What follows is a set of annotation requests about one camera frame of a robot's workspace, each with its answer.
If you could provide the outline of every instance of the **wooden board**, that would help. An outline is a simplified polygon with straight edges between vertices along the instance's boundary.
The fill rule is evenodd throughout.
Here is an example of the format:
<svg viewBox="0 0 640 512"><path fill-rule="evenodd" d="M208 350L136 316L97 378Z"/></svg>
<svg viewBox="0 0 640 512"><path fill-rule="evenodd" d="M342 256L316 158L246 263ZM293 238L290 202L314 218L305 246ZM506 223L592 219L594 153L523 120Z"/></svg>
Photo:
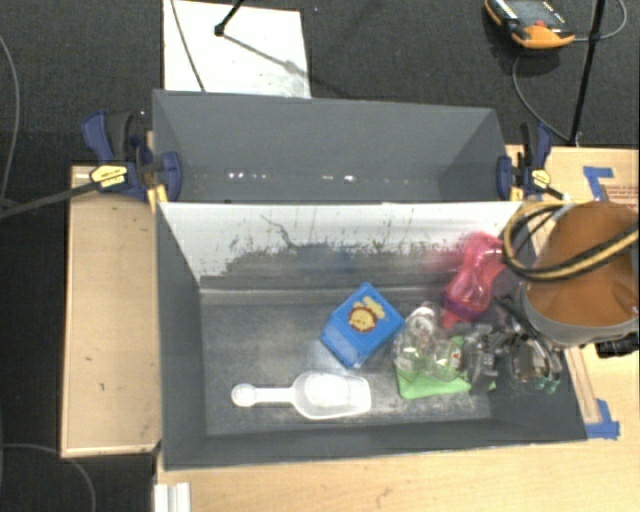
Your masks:
<svg viewBox="0 0 640 512"><path fill-rule="evenodd" d="M589 199L583 165L612 167L612 182L637 184L637 151L554 148L548 170L557 188ZM83 174L74 169L75 185ZM150 211L93 194L74 199L70 215L63 455L149 451L160 438ZM196 512L633 510L640 507L638 360L583 354L595 396L622 423L617 442L171 473L160 467L158 481L190 482Z"/></svg>
<svg viewBox="0 0 640 512"><path fill-rule="evenodd" d="M74 186L87 170L74 168ZM97 192L72 201L63 456L150 451L160 439L154 246L148 205Z"/></svg>

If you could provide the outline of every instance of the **gray bin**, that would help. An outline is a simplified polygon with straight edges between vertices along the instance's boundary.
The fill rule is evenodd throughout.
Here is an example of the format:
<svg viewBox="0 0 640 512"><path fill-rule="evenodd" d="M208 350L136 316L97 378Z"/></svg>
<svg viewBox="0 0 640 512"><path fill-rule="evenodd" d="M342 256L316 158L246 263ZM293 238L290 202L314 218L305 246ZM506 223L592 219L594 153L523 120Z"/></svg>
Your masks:
<svg viewBox="0 0 640 512"><path fill-rule="evenodd" d="M342 371L320 330L362 281L403 315L439 299L461 239L497 234L517 206L492 202L492 110L156 91L153 116L156 153L177 151L184 171L157 215L168 470L586 438L566 375L554 395L502 368L487 395L406 401L389 346L356 372L366 415L313 422L230 399L241 382ZM499 288L514 285L503 273Z"/></svg>

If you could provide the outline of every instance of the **blue toy block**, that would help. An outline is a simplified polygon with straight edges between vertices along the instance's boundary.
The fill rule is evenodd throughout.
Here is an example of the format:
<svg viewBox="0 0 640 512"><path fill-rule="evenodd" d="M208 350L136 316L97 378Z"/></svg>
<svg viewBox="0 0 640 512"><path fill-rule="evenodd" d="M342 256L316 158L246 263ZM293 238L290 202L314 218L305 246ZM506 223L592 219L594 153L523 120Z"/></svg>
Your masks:
<svg viewBox="0 0 640 512"><path fill-rule="evenodd" d="M360 368L404 325L404 318L370 283L339 306L324 326L322 342L347 368Z"/></svg>

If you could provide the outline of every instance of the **yellow sticker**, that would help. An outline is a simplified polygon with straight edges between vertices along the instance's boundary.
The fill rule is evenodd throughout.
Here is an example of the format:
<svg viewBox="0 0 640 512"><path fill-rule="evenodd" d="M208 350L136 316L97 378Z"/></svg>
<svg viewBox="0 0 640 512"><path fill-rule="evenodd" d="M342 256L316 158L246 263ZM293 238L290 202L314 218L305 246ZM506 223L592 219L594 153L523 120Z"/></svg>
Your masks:
<svg viewBox="0 0 640 512"><path fill-rule="evenodd" d="M102 186L102 188L109 188L112 187L113 185L120 185L121 183L125 182L125 177L124 176L116 176L115 178L109 178L108 180L104 180L100 182L100 185Z"/></svg>
<svg viewBox="0 0 640 512"><path fill-rule="evenodd" d="M536 169L531 173L531 177L533 178L534 184L540 188L547 188L549 183L551 183L551 177L544 169Z"/></svg>
<svg viewBox="0 0 640 512"><path fill-rule="evenodd" d="M89 177L94 183L102 183L103 187L108 187L114 183L124 183L124 176L127 174L127 168L124 165L101 165L91 171ZM105 183L108 180L121 177L122 180L114 183Z"/></svg>

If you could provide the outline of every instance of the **white scoop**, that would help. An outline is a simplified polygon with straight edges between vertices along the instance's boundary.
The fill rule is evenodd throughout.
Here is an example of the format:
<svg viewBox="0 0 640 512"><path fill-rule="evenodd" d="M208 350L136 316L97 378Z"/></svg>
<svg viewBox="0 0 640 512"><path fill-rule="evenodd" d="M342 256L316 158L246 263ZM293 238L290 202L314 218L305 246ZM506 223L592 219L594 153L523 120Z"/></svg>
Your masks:
<svg viewBox="0 0 640 512"><path fill-rule="evenodd" d="M371 390L362 377L311 371L299 375L290 388L256 388L238 384L231 400L239 407L257 403L291 403L311 420L363 414L371 409Z"/></svg>

